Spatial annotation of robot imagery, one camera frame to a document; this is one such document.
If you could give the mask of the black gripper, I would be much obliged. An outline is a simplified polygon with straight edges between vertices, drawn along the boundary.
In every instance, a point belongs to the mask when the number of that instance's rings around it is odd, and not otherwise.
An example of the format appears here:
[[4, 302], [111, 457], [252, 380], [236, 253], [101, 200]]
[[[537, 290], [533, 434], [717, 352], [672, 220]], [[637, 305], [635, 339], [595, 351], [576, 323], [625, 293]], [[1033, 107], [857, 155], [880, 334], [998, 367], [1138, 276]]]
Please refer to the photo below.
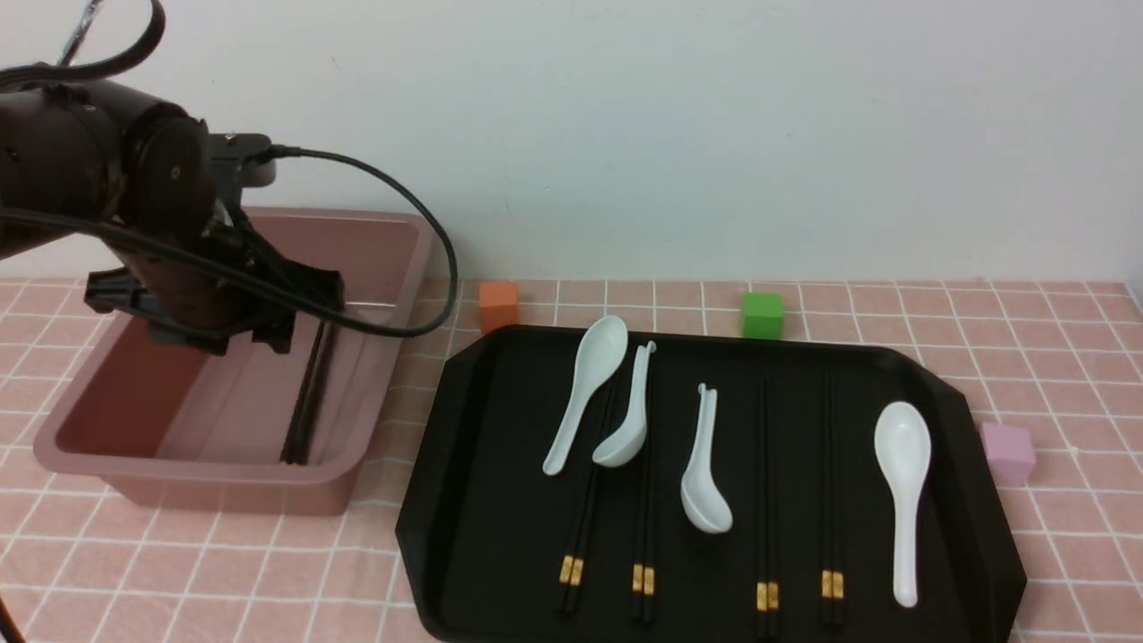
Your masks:
[[[114, 222], [125, 230], [255, 278], [273, 273], [293, 294], [323, 308], [346, 308], [339, 271], [289, 259], [261, 260], [256, 232], [242, 212], [245, 188], [267, 186], [275, 166], [264, 134], [154, 134], [120, 154], [122, 192]], [[224, 278], [150, 251], [111, 246], [119, 270], [95, 271], [85, 302], [97, 313], [143, 319], [163, 345], [224, 355], [234, 335], [273, 353], [290, 353], [296, 314]]]

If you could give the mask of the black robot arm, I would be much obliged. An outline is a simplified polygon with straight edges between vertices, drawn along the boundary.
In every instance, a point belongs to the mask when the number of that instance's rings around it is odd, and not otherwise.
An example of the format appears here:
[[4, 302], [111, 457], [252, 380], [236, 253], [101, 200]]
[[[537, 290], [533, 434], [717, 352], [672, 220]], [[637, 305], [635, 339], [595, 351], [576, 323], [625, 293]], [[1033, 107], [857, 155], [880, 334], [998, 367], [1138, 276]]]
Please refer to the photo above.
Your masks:
[[[5, 208], [115, 225], [327, 308], [346, 304], [337, 271], [286, 259], [242, 211], [243, 190], [275, 180], [264, 134], [211, 132], [175, 104], [99, 80], [3, 93], [1, 143]], [[209, 355], [241, 333], [290, 349], [294, 310], [159, 254], [109, 248], [121, 268], [89, 274], [90, 310], [143, 319], [154, 341]]]

